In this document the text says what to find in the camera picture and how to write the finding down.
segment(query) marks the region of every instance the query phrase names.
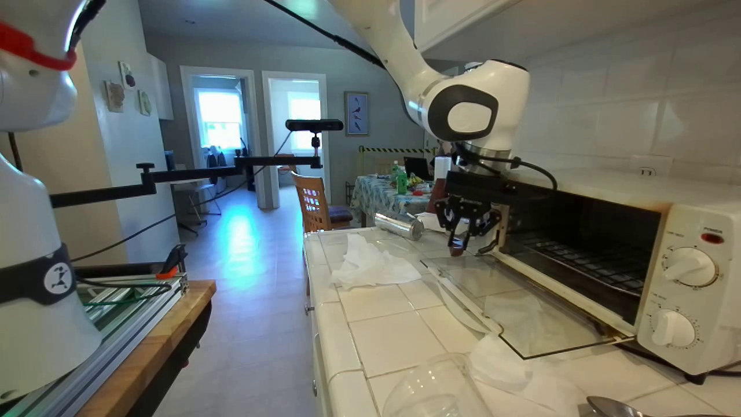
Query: cabinet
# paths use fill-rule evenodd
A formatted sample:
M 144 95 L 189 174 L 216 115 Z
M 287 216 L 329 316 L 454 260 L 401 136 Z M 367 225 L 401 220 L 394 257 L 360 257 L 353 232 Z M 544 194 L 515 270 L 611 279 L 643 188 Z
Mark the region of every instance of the cabinet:
M 155 106 L 161 121 L 172 121 L 172 95 L 169 95 L 169 75 L 167 75 L 167 65 L 156 56 L 148 56 L 152 75 L 155 75 Z
M 414 0 L 414 41 L 425 50 L 512 0 Z

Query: hallway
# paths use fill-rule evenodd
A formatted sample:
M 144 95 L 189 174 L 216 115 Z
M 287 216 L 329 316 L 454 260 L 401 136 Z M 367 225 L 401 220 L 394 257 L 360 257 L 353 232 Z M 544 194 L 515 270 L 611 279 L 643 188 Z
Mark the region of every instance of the hallway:
M 211 323 L 156 417 L 313 417 L 302 230 L 293 188 L 264 212 L 254 194 L 219 198 L 221 216 L 187 243 L 187 275 L 217 283 Z

